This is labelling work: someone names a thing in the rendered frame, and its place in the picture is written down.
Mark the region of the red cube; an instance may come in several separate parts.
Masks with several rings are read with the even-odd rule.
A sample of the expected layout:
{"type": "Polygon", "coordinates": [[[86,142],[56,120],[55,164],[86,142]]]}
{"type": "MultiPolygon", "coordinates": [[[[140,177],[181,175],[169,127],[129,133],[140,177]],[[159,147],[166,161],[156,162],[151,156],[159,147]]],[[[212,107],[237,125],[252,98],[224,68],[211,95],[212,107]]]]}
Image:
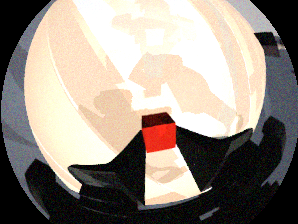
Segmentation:
{"type": "Polygon", "coordinates": [[[176,148],[176,123],[168,112],[141,116],[146,153],[176,148]]]}

